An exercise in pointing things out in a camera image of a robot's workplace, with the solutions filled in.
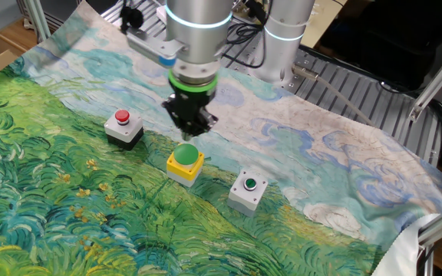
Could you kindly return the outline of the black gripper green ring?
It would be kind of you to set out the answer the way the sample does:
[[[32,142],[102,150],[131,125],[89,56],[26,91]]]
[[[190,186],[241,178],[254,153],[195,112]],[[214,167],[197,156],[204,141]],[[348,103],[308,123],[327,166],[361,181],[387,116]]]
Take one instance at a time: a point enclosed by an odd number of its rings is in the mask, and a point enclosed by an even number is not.
[[[168,81],[173,89],[161,106],[167,111],[170,119],[180,130],[184,141],[208,133],[218,122],[218,117],[211,114],[206,106],[214,99],[218,84],[218,74],[202,84],[189,84],[175,75],[173,69],[168,71]]]

